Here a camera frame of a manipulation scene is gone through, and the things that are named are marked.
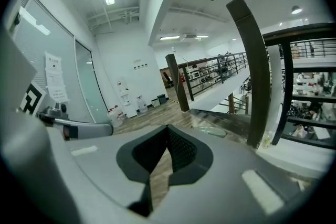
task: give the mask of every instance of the dark wooden post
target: dark wooden post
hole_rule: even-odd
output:
[[[266,128],[271,96],[268,55],[260,29],[245,1],[233,0],[226,7],[246,50],[253,89],[247,144],[258,148]]]
[[[228,97],[229,99],[229,113],[234,114],[235,113],[235,104],[233,101],[233,93],[231,93]]]
[[[177,62],[175,59],[175,55],[168,54],[166,56],[166,61],[168,64],[170,74],[172,75],[177,99],[178,99],[178,102],[180,103],[181,110],[183,112],[188,111],[189,110],[188,99],[184,91],[181,74],[179,71],[179,66],[177,65]]]
[[[248,95],[245,96],[245,114],[248,115]]]

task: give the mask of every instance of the railing post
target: railing post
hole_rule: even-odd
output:
[[[248,115],[248,95],[245,95],[245,114]]]
[[[321,40],[321,41],[322,41],[323,57],[325,57],[325,56],[326,56],[326,54],[324,53],[324,43],[323,43],[323,40]]]
[[[237,72],[237,74],[238,74],[238,68],[237,68],[237,62],[236,62],[236,57],[235,57],[235,55],[233,55],[233,60],[235,61],[236,72]]]
[[[180,104],[180,108],[183,112],[186,112],[189,110],[189,105],[188,105],[188,99],[184,91],[180,71],[179,71],[179,66],[176,63],[175,55],[174,54],[168,54],[166,56],[166,61],[168,64],[168,68],[170,71],[170,74],[172,75],[176,95],[178,102]]]
[[[243,61],[244,61],[244,65],[245,65],[245,68],[246,68],[244,53],[243,53]]]
[[[188,86],[188,91],[189,91],[189,94],[190,94],[190,99],[191,99],[191,101],[194,101],[193,91],[192,91],[192,89],[190,87],[190,81],[189,81],[189,77],[188,77],[188,74],[187,74],[187,70],[185,69],[185,67],[182,67],[182,70],[183,70],[183,73],[184,73],[185,82],[187,83],[187,86]]]
[[[231,93],[228,97],[229,101],[229,113],[234,114],[235,113],[235,105],[233,101],[233,93]]]
[[[307,45],[306,45],[306,43],[305,43],[305,49],[306,49],[306,58],[308,58]]]
[[[218,63],[218,71],[219,71],[219,75],[221,76],[221,82],[222,84],[224,83],[223,80],[223,73],[222,73],[222,67],[221,67],[221,63],[219,62],[219,59],[217,58],[217,63]]]

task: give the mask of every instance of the wooden floor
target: wooden floor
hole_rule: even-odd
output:
[[[188,87],[187,87],[185,82],[183,83],[183,87],[184,87],[184,91],[185,91],[185,95],[187,96],[187,99],[190,100],[190,94],[189,94]],[[167,91],[167,94],[168,94],[168,97],[169,97],[170,100],[178,102],[174,86],[172,86],[170,88],[166,88],[166,91]]]
[[[115,134],[135,131],[148,125],[167,125],[174,124],[182,127],[199,127],[215,125],[190,115],[188,112],[182,112],[180,105],[171,100],[166,104],[150,108],[144,114],[126,120],[120,127],[115,128]]]
[[[210,122],[201,120],[196,116],[189,114],[188,112],[182,112],[178,103],[167,100],[166,104],[151,108],[144,114],[126,120],[120,127],[115,128],[114,135],[122,135],[122,133],[135,131],[148,125],[166,124],[190,128],[217,127]],[[224,139],[239,143],[246,142],[246,140],[232,132],[228,132],[228,135]],[[154,209],[160,204],[168,192],[168,178],[172,173],[172,160],[169,151],[166,150],[150,177]]]

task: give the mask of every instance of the black metal railing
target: black metal railing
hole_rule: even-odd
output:
[[[216,84],[224,83],[248,65],[245,52],[221,55],[178,65],[191,101]]]
[[[230,94],[228,99],[225,99],[225,101],[228,102],[228,104],[222,104],[219,103],[219,105],[228,106],[229,107],[229,113],[236,114],[238,110],[244,110],[245,114],[248,114],[248,96],[245,96],[245,101],[238,99],[233,96],[233,94]]]
[[[282,113],[272,144],[276,145],[280,138],[285,138],[309,145],[335,148],[336,119],[330,119],[322,113],[323,102],[329,104],[330,111],[335,115],[336,110],[333,104],[336,103],[336,97],[335,93],[330,90],[330,84],[333,84],[333,81],[328,82],[329,94],[326,96],[315,95],[317,88],[314,88],[313,85],[315,86],[317,83],[312,81],[312,78],[304,76],[311,77],[313,72],[336,72],[336,66],[326,66],[323,60],[321,60],[321,66],[293,66],[293,61],[302,58],[325,57],[333,57],[336,60],[336,24],[315,24],[289,28],[265,34],[264,41],[266,47],[279,45],[285,66],[286,86]],[[301,78],[294,79],[294,73],[302,73]],[[325,86],[320,85],[319,87],[323,91]]]
[[[292,58],[322,58],[336,56],[336,39],[315,39],[290,44]]]

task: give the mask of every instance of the black frame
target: black frame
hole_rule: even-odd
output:
[[[228,60],[228,61],[225,61],[225,62],[220,62],[219,60],[220,59],[227,59],[228,57],[234,57],[232,60]],[[204,70],[207,70],[209,68],[217,68],[216,70],[214,71],[211,71],[207,74],[204,74],[204,75],[201,75],[197,78],[202,78],[202,77],[206,77],[207,75],[211,74],[211,73],[215,73],[215,72],[218,72],[219,75],[216,76],[216,77],[211,77],[210,78],[210,81],[212,80],[215,80],[214,83],[212,83],[211,85],[205,87],[205,88],[202,88],[201,90],[197,91],[197,92],[193,92],[192,89],[196,88],[197,86],[200,86],[200,85],[203,85],[205,82],[201,82],[197,85],[193,85],[191,86],[190,85],[190,82],[194,81],[194,80],[190,80],[188,75],[187,75],[187,70],[186,70],[186,67],[187,66],[190,66],[190,65],[197,65],[199,63],[204,63],[204,62],[208,62],[208,61],[212,61],[212,60],[216,60],[217,63],[210,66],[210,67],[207,67],[207,68],[204,68],[204,69],[200,69],[200,70],[197,70],[197,71],[204,71]],[[247,56],[246,56],[246,52],[239,52],[239,53],[236,53],[236,54],[229,54],[229,55],[221,55],[221,56],[216,56],[216,57],[211,57],[211,58],[207,58],[207,59],[201,59],[201,60],[197,60],[197,61],[193,61],[193,62],[188,62],[188,65],[187,63],[182,63],[180,65],[178,65],[178,68],[181,69],[182,68],[182,71],[183,71],[183,75],[184,75],[184,79],[185,79],[185,82],[187,83],[187,87],[188,87],[188,91],[189,91],[189,95],[190,95],[190,99],[191,101],[194,101],[194,96],[203,92],[204,90],[208,89],[208,88],[211,88],[213,85],[216,85],[218,84],[218,82],[220,81],[222,84],[224,83],[224,76],[223,76],[223,72],[222,72],[222,68],[223,68],[223,65],[227,64],[227,67],[228,66],[232,66],[232,70],[235,70],[233,73],[236,73],[238,74],[238,72],[240,70],[242,70],[242,68],[246,68],[246,66],[248,65],[248,62],[247,62]]]
[[[323,23],[323,24],[311,24],[304,25],[299,27],[288,28],[273,33],[264,34],[263,38],[265,41],[265,46],[276,46],[281,44],[283,52],[283,60],[285,64],[285,96],[283,99],[283,106],[280,121],[275,133],[275,136],[272,140],[273,145],[277,145],[280,138],[283,136],[283,130],[285,128],[286,122],[306,124],[311,126],[319,126],[328,129],[336,129],[336,125],[329,123],[322,123],[317,121],[308,121],[304,119],[297,119],[293,117],[288,117],[288,111],[291,106],[292,100],[301,100],[301,101],[317,101],[317,102],[330,102],[336,103],[336,98],[333,97],[321,97],[313,96],[308,97],[305,95],[293,95],[293,73],[298,72],[336,72],[336,67],[293,67],[293,59],[291,55],[290,43],[296,41],[308,41],[308,40],[319,40],[323,38],[335,38],[336,37],[336,23]],[[321,146],[321,143],[314,143],[315,146]]]
[[[283,98],[283,105],[282,105],[282,112],[279,120],[279,124],[277,130],[275,132],[274,138],[272,140],[272,145],[277,145],[281,136],[282,132],[284,131],[286,122],[287,122],[287,114],[290,109],[290,105],[292,102],[292,94],[293,94],[293,59],[292,59],[292,52],[290,49],[289,43],[281,44],[282,53],[283,53],[283,60],[285,63],[285,95]]]
[[[318,146],[318,147],[328,148],[330,150],[336,150],[336,145],[331,145],[329,143],[325,143],[321,141],[307,140],[303,138],[294,137],[288,134],[283,134],[281,138],[294,141],[294,142],[298,142],[298,143],[302,143],[302,144],[306,144],[309,146]]]

